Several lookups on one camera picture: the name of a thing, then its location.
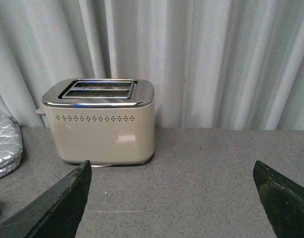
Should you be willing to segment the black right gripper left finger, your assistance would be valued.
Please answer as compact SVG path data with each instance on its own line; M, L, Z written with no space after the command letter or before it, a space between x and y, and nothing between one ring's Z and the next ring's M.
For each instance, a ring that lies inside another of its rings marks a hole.
M25 208L0 224L0 238L73 238L92 180L86 160Z

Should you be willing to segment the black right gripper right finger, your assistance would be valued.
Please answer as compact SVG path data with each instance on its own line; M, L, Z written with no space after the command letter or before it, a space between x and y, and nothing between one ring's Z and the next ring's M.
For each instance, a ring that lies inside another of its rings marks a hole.
M262 161L256 161L253 179L275 235L304 238L304 188Z

